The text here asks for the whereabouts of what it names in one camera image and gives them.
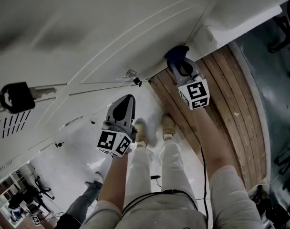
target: white floor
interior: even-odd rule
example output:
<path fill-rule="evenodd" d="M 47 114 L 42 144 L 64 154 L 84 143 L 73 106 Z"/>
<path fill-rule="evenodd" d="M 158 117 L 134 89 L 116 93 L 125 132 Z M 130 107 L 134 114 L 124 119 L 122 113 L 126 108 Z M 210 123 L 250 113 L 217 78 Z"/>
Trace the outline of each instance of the white floor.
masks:
<path fill-rule="evenodd" d="M 136 100 L 135 120 L 142 118 L 147 124 L 149 145 L 147 146 L 155 153 L 152 163 L 151 175 L 161 175 L 161 160 L 159 151 L 163 144 L 160 120 L 163 109 L 158 103 L 152 89 L 146 83 L 142 87 L 122 88 L 119 97 L 125 94 L 133 94 Z M 96 143 L 93 141 L 94 126 L 95 131 L 100 129 L 105 119 L 107 108 L 91 116 L 96 124 L 91 125 L 88 121 L 74 133 L 65 137 L 64 145 L 61 148 L 47 148 L 40 155 L 31 161 L 36 169 L 36 173 L 41 176 L 41 180 L 52 189 L 55 200 L 52 202 L 44 198 L 47 206 L 55 213 L 65 212 L 69 205 L 81 195 L 86 187 L 85 181 L 92 181 L 95 171 L 100 171 L 106 176 L 111 157 L 95 149 Z M 181 146 L 181 155 L 185 165 L 185 172 L 191 183 L 195 197 L 202 199 L 204 195 L 204 173 L 194 151 L 191 149 L 179 129 L 174 139 Z M 156 180 L 152 180 L 152 191 L 159 191 Z M 212 225 L 210 200 L 207 200 L 210 223 Z M 205 214 L 203 200 L 198 201 L 199 210 Z"/>

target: beige shoe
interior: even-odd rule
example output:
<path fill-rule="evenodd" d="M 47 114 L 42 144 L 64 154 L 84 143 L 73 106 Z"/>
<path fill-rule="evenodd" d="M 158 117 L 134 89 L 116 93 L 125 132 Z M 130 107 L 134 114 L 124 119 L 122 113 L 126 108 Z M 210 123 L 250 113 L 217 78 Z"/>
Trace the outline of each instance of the beige shoe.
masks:
<path fill-rule="evenodd" d="M 148 139 L 146 136 L 146 125 L 143 121 L 137 120 L 134 124 L 135 128 L 137 129 L 137 134 L 135 136 L 135 141 L 137 143 L 144 142 L 145 146 L 147 146 Z"/>
<path fill-rule="evenodd" d="M 163 137 L 164 135 L 173 135 L 176 133 L 175 123 L 173 118 L 169 114 L 164 114 L 161 119 Z"/>

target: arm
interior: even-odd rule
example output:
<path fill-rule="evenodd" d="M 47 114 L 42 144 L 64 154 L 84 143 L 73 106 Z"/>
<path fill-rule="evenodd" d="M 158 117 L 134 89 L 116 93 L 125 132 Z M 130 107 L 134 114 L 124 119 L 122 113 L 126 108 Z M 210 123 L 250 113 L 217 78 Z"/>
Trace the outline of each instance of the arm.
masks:
<path fill-rule="evenodd" d="M 95 210 L 83 223 L 82 229 L 114 229 L 122 219 L 127 163 L 128 154 L 122 158 L 113 157 Z"/>
<path fill-rule="evenodd" d="M 229 147 L 204 108 L 195 110 L 194 120 L 206 160 L 208 179 L 223 166 L 232 166 Z"/>
<path fill-rule="evenodd" d="M 195 110 L 195 121 L 207 166 L 214 227 L 261 229 L 254 202 L 238 177 L 230 147 L 204 108 Z"/>
<path fill-rule="evenodd" d="M 113 157 L 108 175 L 104 181 L 98 201 L 109 201 L 123 210 L 126 188 L 128 154 L 122 158 Z"/>

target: person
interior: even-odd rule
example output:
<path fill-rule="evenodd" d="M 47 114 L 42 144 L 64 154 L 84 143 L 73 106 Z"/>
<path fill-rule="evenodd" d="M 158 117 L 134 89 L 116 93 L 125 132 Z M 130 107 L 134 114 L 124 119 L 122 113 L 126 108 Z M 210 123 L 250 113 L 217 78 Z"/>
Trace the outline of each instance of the person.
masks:
<path fill-rule="evenodd" d="M 87 190 L 79 196 L 68 208 L 68 210 L 60 217 L 57 222 L 56 229 L 78 229 L 85 221 L 87 211 L 90 205 L 98 198 L 103 186 L 103 176 L 96 172 L 94 174 L 94 182 L 85 182 Z"/>
<path fill-rule="evenodd" d="M 197 134 L 203 148 L 210 186 L 213 224 L 215 228 L 261 229 L 259 213 L 248 197 L 243 182 L 233 167 L 227 143 L 204 108 L 194 110 Z M 151 192 L 150 162 L 153 153 L 146 148 L 145 126 L 136 124 L 137 148 L 130 175 L 126 181 L 128 154 L 113 157 L 94 212 L 81 229 L 205 229 L 204 214 L 197 210 L 190 183 L 184 173 L 179 146 L 173 141 L 175 124 L 168 115 L 162 117 L 164 146 L 162 159 L 162 191 L 177 189 L 175 194 L 142 197 L 131 209 L 124 205 Z"/>

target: sleeve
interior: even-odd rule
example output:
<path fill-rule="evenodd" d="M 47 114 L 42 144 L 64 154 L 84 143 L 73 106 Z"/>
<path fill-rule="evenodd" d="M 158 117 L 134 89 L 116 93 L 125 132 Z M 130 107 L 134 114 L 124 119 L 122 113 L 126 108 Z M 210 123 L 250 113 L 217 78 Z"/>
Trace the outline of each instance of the sleeve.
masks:
<path fill-rule="evenodd" d="M 117 206 L 108 201 L 99 201 L 81 229 L 114 229 L 121 219 L 122 213 Z"/>
<path fill-rule="evenodd" d="M 213 224 L 218 229 L 262 229 L 255 203 L 233 166 L 216 171 L 210 181 Z"/>

